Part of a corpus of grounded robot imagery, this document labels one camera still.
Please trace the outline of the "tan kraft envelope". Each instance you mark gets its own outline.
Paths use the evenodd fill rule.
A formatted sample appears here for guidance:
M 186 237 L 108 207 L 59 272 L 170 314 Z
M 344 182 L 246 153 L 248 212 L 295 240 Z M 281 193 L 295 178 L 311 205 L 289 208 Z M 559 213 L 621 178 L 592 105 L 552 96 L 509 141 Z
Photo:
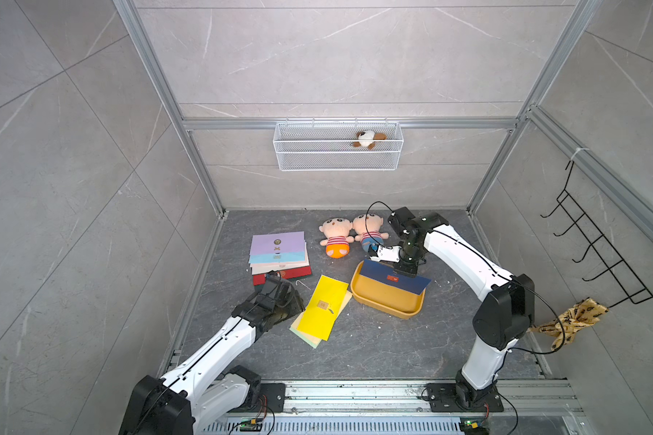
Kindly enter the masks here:
M 341 313 L 345 310 L 345 308 L 348 306 L 348 303 L 350 302 L 351 299 L 352 299 L 352 294 L 351 294 L 350 291 L 347 291 L 347 292 L 346 292 L 346 295 L 345 295 L 345 297 L 344 297 L 344 299 L 343 299 L 343 301 L 342 301 L 341 308 L 339 309 L 339 313 L 338 313 L 339 315 L 341 315 Z M 295 321 L 291 324 L 290 327 L 294 327 L 295 329 L 297 329 L 297 327 L 299 326 L 299 324 L 300 324 L 300 322 L 301 322 L 301 320 L 302 320 L 302 317 L 303 317 L 303 315 L 300 314 L 300 315 L 295 319 Z

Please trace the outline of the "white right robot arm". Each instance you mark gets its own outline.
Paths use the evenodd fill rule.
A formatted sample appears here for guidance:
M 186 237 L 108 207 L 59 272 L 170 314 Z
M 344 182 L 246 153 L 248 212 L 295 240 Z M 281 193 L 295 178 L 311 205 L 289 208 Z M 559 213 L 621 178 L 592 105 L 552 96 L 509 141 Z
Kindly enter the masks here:
M 464 410 L 490 404 L 506 356 L 521 351 L 519 340 L 534 324 L 535 292 L 527 275 L 513 275 L 468 244 L 437 213 L 417 217 L 408 208 L 390 213 L 388 223 L 400 238 L 395 271 L 415 277 L 427 254 L 446 263 L 475 292 L 481 305 L 473 317 L 475 343 L 455 377 L 455 401 Z

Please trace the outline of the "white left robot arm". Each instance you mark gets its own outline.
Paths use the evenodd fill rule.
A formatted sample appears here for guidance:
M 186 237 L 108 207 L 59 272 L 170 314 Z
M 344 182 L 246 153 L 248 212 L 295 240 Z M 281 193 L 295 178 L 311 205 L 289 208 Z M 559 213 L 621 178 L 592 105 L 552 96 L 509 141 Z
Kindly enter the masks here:
M 195 434 L 229 411 L 264 413 L 261 376 L 230 364 L 264 333 L 304 311 L 294 284 L 271 272 L 215 335 L 160 378 L 146 375 L 132 389 L 121 434 Z

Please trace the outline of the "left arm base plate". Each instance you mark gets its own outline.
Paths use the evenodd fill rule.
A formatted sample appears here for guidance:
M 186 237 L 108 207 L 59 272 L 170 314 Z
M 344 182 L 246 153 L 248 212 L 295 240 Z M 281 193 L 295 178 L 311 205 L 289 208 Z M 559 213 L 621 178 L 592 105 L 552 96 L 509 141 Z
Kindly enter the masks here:
M 285 400 L 287 398 L 287 385 L 284 382 L 262 382 L 259 386 L 251 386 L 245 402 L 238 407 L 229 410 L 229 413 L 250 413 L 260 411 L 264 413 L 263 406 L 268 404 L 276 414 L 284 411 Z

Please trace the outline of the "navy blue envelope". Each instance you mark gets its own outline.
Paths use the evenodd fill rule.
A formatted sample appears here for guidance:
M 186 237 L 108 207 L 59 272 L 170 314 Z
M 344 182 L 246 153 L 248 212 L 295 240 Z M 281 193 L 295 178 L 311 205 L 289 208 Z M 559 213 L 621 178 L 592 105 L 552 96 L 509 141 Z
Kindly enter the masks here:
M 391 266 L 365 260 L 360 267 L 359 275 L 377 281 L 387 286 L 393 286 L 414 295 L 421 295 L 432 282 L 426 277 L 408 277 L 395 271 Z

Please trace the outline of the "yellow plastic storage box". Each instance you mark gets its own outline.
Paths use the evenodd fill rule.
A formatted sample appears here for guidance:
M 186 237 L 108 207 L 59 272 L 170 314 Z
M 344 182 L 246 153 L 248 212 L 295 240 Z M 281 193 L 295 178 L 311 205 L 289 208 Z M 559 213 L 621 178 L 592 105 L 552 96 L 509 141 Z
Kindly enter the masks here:
M 357 302 L 402 319 L 409 319 L 420 313 L 426 290 L 421 295 L 414 295 L 361 277 L 359 272 L 363 262 L 357 266 L 350 283 L 351 293 Z

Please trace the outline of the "yellow envelope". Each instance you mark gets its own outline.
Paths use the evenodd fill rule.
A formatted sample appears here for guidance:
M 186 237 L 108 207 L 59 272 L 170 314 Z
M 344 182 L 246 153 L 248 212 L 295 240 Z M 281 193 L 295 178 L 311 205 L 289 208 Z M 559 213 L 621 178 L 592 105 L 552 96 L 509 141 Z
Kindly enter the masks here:
M 348 284 L 323 275 L 297 324 L 297 331 L 327 341 L 348 293 Z

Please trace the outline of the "light green envelope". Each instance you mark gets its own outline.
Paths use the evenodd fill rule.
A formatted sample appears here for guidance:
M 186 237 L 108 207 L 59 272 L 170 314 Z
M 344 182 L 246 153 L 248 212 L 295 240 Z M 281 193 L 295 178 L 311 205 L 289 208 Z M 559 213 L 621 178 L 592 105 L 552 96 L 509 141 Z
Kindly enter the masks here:
M 310 345 L 312 348 L 316 349 L 322 342 L 321 339 L 317 337 L 313 337 L 312 335 L 307 335 L 306 333 L 301 333 L 300 331 L 297 331 L 294 327 L 290 327 L 290 331 L 297 335 L 298 338 L 303 340 L 305 343 Z

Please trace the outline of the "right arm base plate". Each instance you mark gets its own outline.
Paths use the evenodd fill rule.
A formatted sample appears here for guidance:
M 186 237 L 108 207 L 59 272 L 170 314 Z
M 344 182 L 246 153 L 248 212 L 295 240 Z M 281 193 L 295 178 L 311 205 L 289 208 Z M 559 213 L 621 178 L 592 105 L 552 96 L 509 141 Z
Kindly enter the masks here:
M 433 413 L 501 413 L 504 410 L 494 382 L 483 390 L 475 390 L 465 382 L 432 382 L 419 396 Z

